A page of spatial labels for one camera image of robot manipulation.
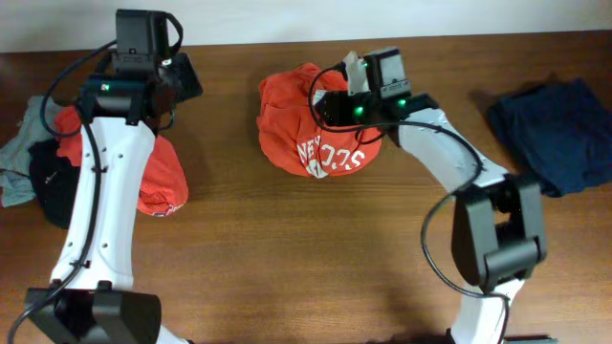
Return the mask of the red t-shirt white print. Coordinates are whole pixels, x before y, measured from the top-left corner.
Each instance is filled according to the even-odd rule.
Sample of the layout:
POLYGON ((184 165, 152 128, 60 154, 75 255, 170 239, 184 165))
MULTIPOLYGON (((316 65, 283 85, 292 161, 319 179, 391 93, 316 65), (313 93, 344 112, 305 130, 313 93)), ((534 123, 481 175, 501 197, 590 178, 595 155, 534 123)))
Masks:
POLYGON ((344 91, 347 82, 339 72, 328 72, 306 63, 291 71, 269 75, 259 83, 260 113, 256 118, 262 152, 276 167, 301 177, 323 179, 362 170, 382 147, 375 128, 356 133, 322 130, 308 107, 311 86, 324 91, 344 91))

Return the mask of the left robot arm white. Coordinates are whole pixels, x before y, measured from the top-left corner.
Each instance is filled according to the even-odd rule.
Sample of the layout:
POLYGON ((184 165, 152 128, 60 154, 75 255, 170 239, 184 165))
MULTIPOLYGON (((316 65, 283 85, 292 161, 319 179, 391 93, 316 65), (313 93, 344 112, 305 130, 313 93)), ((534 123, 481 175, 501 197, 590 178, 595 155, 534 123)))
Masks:
POLYGON ((165 11, 116 12, 115 38, 75 100, 81 167, 68 234, 45 289, 31 288, 22 319, 54 343, 175 343, 158 296, 133 289, 132 240, 145 167, 161 118, 202 86, 165 11))

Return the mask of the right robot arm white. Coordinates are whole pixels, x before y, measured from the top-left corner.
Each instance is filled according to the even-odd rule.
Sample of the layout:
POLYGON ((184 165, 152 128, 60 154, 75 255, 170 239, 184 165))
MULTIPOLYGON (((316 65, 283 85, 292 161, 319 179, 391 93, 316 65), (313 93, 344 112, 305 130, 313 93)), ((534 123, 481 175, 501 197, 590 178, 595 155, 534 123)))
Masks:
POLYGON ((509 342, 511 305, 547 256, 539 183, 486 158, 432 96, 414 94, 398 48, 351 52, 331 69, 347 88, 325 91, 310 84, 308 108, 317 126, 330 133, 378 129, 446 190, 423 220, 420 245, 432 271, 462 301, 445 334, 427 342, 509 342), (451 254, 463 285, 442 273, 427 243, 433 217, 448 203, 454 204, 451 254))

